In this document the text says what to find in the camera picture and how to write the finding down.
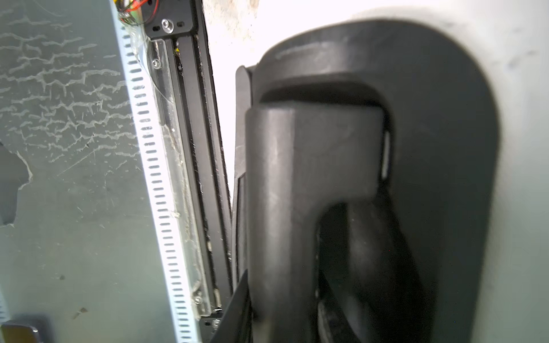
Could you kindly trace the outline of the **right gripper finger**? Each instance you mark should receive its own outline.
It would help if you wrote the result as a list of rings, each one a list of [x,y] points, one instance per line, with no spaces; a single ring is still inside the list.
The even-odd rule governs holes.
[[[210,342],[251,342],[251,297],[247,270],[241,277],[230,304]]]

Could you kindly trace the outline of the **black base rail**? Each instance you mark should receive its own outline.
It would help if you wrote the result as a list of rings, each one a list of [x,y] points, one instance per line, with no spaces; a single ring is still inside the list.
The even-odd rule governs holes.
[[[182,238],[182,270],[190,282],[184,300],[180,278],[170,276],[184,341],[211,342],[230,302],[231,214],[217,99],[204,7],[201,1],[149,1],[147,23],[152,78],[178,226],[168,231]]]

